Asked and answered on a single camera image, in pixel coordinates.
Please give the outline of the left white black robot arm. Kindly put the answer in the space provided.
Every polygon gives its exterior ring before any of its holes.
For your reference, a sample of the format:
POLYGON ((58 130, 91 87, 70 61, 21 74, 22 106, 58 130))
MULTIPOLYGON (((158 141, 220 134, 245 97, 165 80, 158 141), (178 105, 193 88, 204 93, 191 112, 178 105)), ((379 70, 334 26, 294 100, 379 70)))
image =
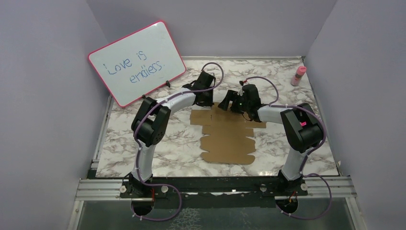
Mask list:
POLYGON ((152 177, 155 148, 165 135, 171 115, 192 105, 212 106, 215 80, 215 76, 202 71, 196 80, 183 85, 176 93, 158 100, 150 97, 143 100, 131 124, 138 147, 129 177, 136 195, 143 197, 150 192, 147 180, 152 177))

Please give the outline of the brown cardboard box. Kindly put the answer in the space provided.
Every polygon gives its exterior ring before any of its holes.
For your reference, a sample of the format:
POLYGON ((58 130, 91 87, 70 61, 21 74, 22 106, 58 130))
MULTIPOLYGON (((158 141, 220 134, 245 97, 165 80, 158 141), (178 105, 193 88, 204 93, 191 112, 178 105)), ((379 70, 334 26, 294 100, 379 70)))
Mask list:
POLYGON ((246 113, 236 114, 218 108, 192 110, 190 124, 202 126, 201 157, 209 163, 249 165, 255 160, 255 128, 266 128, 265 123, 246 119, 246 113))

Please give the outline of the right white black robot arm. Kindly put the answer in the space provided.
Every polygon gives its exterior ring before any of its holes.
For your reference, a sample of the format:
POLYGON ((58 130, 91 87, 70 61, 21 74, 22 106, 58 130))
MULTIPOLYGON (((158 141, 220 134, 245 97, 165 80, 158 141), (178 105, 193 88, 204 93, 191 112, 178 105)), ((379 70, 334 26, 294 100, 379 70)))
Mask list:
POLYGON ((218 107, 237 114, 247 114, 250 121, 282 124, 290 150, 278 173, 277 191, 288 195, 300 183, 309 154, 325 141, 324 126, 311 106, 268 105, 261 102, 254 84, 242 86, 240 91, 228 90, 218 107))

